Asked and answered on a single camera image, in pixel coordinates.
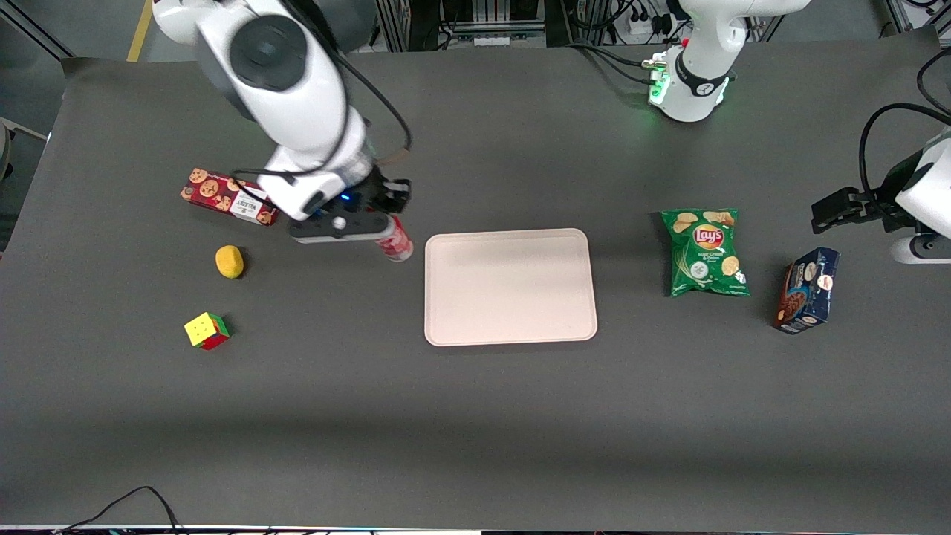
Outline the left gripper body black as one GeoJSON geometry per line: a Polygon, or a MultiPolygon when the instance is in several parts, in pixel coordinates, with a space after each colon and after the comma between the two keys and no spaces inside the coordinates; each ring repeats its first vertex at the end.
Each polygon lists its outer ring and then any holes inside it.
{"type": "Polygon", "coordinates": [[[872,195],[861,195],[860,203],[862,203],[863,215],[860,216],[859,222],[880,222],[884,228],[890,228],[890,211],[901,209],[893,203],[893,200],[892,202],[887,198],[886,200],[875,200],[872,195]]]}

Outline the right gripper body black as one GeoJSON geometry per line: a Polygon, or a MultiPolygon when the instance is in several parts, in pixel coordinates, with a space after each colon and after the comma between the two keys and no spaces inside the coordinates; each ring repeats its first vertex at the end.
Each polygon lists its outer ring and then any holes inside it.
{"type": "Polygon", "coordinates": [[[337,211],[343,216],[360,213],[388,214],[385,207],[387,188],[383,174],[371,174],[356,186],[344,189],[337,196],[337,211]]]}

